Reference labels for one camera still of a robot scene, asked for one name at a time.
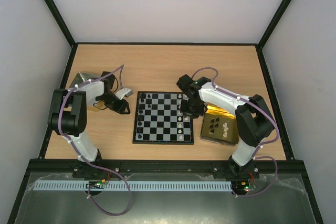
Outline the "gold metal tin tray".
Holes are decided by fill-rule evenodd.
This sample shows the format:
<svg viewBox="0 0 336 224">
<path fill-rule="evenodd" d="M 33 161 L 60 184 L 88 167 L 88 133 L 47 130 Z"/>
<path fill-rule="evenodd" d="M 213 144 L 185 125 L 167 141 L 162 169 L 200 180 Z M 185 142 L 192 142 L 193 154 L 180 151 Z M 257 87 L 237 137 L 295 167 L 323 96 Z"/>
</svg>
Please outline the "gold metal tin tray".
<svg viewBox="0 0 336 224">
<path fill-rule="evenodd" d="M 236 117 L 218 106 L 208 104 L 203 116 L 200 139 L 235 146 L 239 142 Z"/>
</svg>

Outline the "black grey chess board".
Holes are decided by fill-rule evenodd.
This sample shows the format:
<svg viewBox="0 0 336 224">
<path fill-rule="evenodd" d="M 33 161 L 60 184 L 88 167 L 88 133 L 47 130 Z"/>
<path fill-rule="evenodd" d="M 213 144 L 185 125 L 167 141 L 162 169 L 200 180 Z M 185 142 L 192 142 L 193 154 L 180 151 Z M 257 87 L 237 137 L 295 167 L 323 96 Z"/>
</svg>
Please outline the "black grey chess board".
<svg viewBox="0 0 336 224">
<path fill-rule="evenodd" d="M 133 144 L 193 145 L 193 120 L 180 111 L 181 92 L 139 91 Z"/>
</svg>

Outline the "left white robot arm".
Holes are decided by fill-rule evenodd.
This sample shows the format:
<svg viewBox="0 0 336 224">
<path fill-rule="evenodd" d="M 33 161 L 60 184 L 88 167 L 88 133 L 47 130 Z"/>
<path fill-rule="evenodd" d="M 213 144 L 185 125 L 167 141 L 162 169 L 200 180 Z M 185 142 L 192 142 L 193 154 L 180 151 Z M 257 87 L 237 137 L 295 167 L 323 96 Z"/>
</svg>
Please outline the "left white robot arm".
<svg viewBox="0 0 336 224">
<path fill-rule="evenodd" d="M 118 114 L 130 114 L 126 100 L 133 94 L 123 87 L 121 79 L 104 71 L 101 76 L 79 72 L 69 89 L 56 89 L 53 92 L 48 114 L 48 126 L 61 135 L 77 154 L 77 159 L 91 166 L 97 166 L 101 160 L 98 148 L 92 143 L 87 126 L 87 108 L 96 109 L 99 103 L 105 109 Z"/>
</svg>

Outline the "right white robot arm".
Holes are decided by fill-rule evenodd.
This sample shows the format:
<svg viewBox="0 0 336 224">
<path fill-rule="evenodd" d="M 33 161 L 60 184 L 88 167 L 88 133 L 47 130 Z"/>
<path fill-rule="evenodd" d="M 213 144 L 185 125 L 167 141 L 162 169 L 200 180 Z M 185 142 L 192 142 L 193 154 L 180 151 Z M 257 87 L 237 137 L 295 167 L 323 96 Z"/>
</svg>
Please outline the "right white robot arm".
<svg viewBox="0 0 336 224">
<path fill-rule="evenodd" d="M 228 170 L 236 178 L 247 172 L 247 165 L 255 158 L 256 153 L 272 131 L 279 132 L 263 97 L 232 93 L 206 77 L 194 81 L 183 75 L 176 85 L 187 96 L 182 101 L 180 111 L 193 119 L 203 116 L 206 105 L 212 104 L 228 111 L 235 117 L 239 143 L 228 160 Z"/>
</svg>

